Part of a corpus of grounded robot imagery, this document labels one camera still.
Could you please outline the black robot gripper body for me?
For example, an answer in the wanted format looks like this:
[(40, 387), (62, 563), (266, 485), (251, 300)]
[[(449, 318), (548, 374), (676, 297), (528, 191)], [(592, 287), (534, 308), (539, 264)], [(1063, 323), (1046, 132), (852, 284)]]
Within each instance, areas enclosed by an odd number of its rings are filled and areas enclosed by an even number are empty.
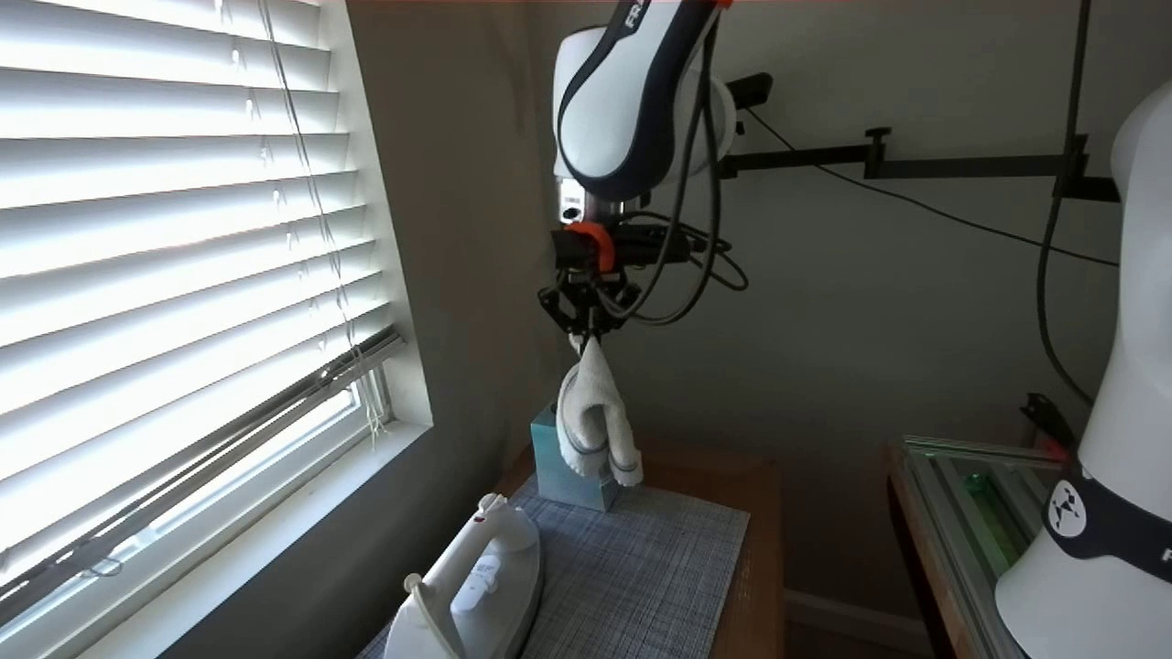
[(635, 303), (637, 291), (626, 284), (626, 268), (643, 268), (653, 261), (653, 228), (608, 228), (597, 220), (555, 228), (555, 280), (539, 295), (539, 303), (563, 333), (610, 333), (621, 325), (621, 314), (605, 308), (605, 300)]

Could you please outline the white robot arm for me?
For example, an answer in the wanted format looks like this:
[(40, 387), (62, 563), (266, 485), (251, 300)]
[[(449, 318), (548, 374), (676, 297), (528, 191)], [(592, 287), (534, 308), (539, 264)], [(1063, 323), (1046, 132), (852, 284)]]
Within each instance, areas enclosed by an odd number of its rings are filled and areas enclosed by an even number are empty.
[(723, 136), (731, 92), (712, 74), (727, 0), (615, 0), (552, 58), (552, 284), (541, 313), (567, 336), (681, 323), (719, 264)]

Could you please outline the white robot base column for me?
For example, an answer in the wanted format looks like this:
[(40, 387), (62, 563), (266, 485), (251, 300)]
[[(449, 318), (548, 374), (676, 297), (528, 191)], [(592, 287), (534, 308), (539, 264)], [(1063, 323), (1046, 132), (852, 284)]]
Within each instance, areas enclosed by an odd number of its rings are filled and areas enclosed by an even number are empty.
[(1110, 170), (1112, 351), (1045, 533), (995, 578), (1029, 659), (1172, 659), (1172, 85), (1128, 114)]

